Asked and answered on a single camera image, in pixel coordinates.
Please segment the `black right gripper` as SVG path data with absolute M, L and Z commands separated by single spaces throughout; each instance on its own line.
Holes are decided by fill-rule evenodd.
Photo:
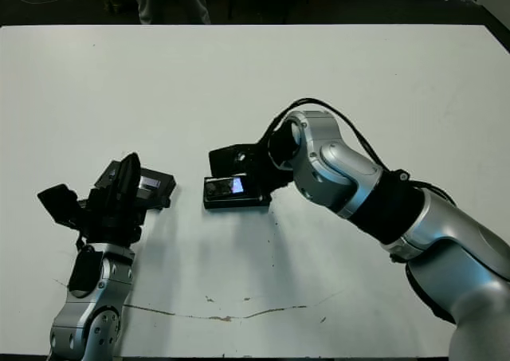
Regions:
M 271 198 L 274 190 L 293 181 L 292 168 L 284 165 L 299 149 L 292 126 L 293 122 L 283 122 L 267 140 L 257 144 L 257 177 L 243 175 L 243 190 L 248 198 Z

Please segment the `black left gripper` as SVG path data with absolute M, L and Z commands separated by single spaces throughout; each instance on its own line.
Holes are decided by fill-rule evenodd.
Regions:
M 134 244 L 141 238 L 145 212 L 137 193 L 141 164 L 133 152 L 120 161 L 112 186 L 90 190 L 80 216 L 80 234 L 89 243 Z

